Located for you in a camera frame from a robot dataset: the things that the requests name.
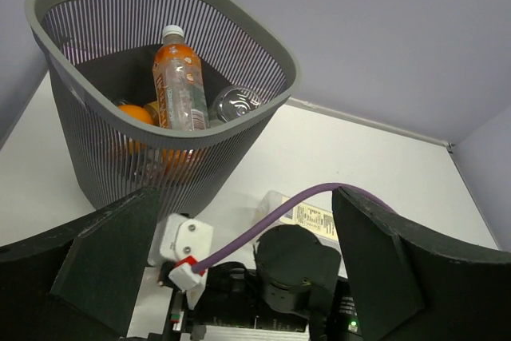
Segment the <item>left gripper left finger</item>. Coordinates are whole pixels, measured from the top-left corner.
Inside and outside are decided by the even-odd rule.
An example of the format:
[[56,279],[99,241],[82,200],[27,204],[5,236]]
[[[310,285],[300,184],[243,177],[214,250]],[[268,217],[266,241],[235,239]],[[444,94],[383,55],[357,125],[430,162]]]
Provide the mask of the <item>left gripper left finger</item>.
[[143,188],[1,248],[3,340],[120,340],[147,265],[159,194]]

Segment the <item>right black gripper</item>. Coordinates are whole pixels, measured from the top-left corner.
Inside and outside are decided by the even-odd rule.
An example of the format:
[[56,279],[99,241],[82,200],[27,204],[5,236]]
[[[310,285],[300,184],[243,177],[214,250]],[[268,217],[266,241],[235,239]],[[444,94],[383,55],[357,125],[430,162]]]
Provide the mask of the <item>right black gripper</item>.
[[197,303],[174,290],[165,316],[164,330],[150,340],[204,340],[210,327],[256,327],[255,275],[242,263],[223,263],[210,268]]

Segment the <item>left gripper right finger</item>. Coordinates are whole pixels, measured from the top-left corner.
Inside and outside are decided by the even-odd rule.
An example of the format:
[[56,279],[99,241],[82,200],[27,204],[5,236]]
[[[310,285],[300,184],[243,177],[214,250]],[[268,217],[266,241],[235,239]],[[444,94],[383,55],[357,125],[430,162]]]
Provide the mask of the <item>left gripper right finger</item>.
[[441,234],[348,189],[332,209],[365,340],[508,340],[510,254]]

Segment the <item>large clear beige-label bottle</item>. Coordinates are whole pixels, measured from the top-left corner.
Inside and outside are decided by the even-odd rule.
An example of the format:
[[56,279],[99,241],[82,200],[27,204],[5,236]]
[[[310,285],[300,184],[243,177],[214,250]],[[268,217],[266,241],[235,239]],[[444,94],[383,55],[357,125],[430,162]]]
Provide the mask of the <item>large clear beige-label bottle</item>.
[[[269,191],[255,210],[252,223],[257,224],[287,200],[289,200],[289,196],[276,191]],[[267,229],[283,224],[299,225],[312,232],[323,245],[340,251],[334,217],[330,211],[302,202],[284,213],[278,220],[270,224]]]

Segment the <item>clear jar silver lid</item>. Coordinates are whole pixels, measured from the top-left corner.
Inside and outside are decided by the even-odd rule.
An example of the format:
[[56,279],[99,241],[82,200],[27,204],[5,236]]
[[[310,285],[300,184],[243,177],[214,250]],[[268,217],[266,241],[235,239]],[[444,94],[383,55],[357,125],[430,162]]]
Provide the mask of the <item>clear jar silver lid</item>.
[[243,87],[229,86],[223,89],[209,107],[209,127],[213,128],[258,109],[263,101],[258,93]]

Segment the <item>orange juice bottle white cap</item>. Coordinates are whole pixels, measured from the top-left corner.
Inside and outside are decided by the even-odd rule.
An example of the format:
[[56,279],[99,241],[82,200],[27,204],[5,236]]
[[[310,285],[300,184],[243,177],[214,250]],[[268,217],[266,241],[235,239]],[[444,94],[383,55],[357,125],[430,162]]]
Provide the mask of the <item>orange juice bottle white cap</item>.
[[159,126],[184,132],[209,127],[199,56],[176,25],[162,30],[162,47],[153,62]]

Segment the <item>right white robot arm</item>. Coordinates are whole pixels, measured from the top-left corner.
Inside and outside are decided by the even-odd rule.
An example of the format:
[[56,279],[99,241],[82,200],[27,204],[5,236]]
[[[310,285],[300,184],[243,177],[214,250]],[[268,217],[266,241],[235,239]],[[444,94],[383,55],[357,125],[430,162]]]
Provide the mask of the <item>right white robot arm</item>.
[[341,255],[298,225],[269,229],[253,248],[255,268],[228,261],[204,273],[197,305],[172,292],[161,334],[151,340],[203,340],[210,327],[266,331],[273,339],[360,340],[350,286],[339,276]]

